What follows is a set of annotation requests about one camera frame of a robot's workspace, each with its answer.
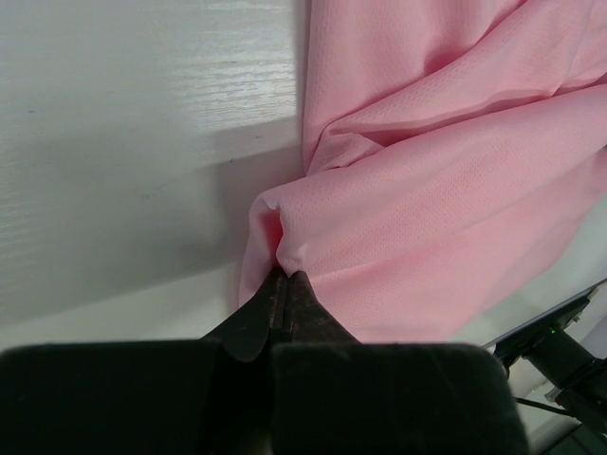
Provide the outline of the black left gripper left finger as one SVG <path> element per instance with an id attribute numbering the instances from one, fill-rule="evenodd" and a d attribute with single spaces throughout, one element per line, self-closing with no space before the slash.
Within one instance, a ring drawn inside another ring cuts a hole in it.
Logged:
<path id="1" fill-rule="evenodd" d="M 1 354 L 5 454 L 209 454 L 265 422 L 287 278 L 196 339 L 41 344 Z"/>

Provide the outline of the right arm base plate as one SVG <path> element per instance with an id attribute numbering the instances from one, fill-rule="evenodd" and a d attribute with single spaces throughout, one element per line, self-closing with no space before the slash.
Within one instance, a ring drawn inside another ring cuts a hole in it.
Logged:
<path id="1" fill-rule="evenodd" d="M 597 359 L 565 332 L 589 305 L 590 294 L 580 293 L 499 338 L 493 355 L 502 363 L 506 375 L 520 358 L 559 387 L 591 370 Z"/>

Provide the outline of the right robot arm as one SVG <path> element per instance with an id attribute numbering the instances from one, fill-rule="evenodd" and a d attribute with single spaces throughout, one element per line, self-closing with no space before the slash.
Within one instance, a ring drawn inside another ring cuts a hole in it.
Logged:
<path id="1" fill-rule="evenodd" d="M 592 355 L 562 330 L 550 329 L 524 353 L 553 386 L 561 414 L 606 436 L 606 360 Z"/>

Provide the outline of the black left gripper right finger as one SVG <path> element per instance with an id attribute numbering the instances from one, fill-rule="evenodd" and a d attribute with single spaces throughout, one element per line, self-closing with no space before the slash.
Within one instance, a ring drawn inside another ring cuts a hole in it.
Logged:
<path id="1" fill-rule="evenodd" d="M 277 454 L 526 454 L 506 376 L 467 344 L 360 344 L 307 276 L 288 281 L 291 341 L 272 351 Z"/>

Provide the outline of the pink t shirt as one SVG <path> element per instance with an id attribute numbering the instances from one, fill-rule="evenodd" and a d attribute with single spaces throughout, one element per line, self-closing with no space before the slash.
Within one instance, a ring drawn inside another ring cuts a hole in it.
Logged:
<path id="1" fill-rule="evenodd" d="M 367 342 L 443 340 L 606 192 L 602 1 L 315 1 L 301 179 L 249 212 L 239 299 L 306 273 Z"/>

